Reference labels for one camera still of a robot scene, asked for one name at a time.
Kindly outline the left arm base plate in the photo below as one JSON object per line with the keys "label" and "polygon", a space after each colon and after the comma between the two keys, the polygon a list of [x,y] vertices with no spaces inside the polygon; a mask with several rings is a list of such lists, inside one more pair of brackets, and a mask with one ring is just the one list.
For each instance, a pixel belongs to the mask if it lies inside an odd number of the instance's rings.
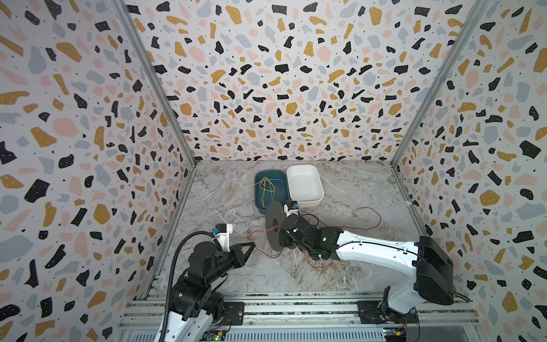
{"label": "left arm base plate", "polygon": [[213,324],[218,326],[242,326],[244,312],[244,302],[223,303],[213,311]]}

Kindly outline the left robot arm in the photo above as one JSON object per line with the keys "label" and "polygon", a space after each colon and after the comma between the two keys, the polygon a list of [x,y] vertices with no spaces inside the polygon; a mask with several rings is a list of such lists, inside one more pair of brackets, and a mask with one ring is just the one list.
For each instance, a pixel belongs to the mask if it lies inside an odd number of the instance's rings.
{"label": "left robot arm", "polygon": [[[178,256],[193,237],[206,236],[189,256],[189,266],[174,280]],[[200,341],[210,326],[224,316],[224,295],[212,285],[228,272],[245,266],[256,244],[245,242],[223,250],[219,235],[197,231],[179,243],[172,258],[164,314],[156,341]]]}

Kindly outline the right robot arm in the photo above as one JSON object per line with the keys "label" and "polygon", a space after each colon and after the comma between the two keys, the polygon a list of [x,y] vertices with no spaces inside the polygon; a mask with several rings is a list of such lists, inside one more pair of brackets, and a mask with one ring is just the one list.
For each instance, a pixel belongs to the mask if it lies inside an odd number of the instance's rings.
{"label": "right robot arm", "polygon": [[313,260],[356,261],[382,266],[404,275],[384,289],[380,301],[358,305],[363,323],[414,323],[423,303],[451,306],[469,298],[454,288],[454,263],[431,237],[394,242],[363,237],[338,227],[317,227],[302,215],[276,219],[269,243],[275,250],[297,248]]}

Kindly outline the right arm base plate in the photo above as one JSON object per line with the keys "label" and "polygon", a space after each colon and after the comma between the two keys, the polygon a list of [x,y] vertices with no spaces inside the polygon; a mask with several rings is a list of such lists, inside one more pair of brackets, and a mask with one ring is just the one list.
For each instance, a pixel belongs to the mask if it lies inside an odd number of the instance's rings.
{"label": "right arm base plate", "polygon": [[415,308],[412,308],[408,313],[398,313],[383,306],[381,301],[359,301],[357,302],[358,317],[362,324],[384,323],[417,323],[418,317]]}

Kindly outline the grey cable spool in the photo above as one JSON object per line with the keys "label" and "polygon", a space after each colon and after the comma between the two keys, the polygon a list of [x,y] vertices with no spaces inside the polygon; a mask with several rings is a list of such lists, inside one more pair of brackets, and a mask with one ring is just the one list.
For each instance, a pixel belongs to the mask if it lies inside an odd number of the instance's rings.
{"label": "grey cable spool", "polygon": [[266,209],[266,235],[271,248],[276,252],[281,252],[293,244],[292,238],[283,228],[283,223],[287,214],[280,202],[272,201]]}

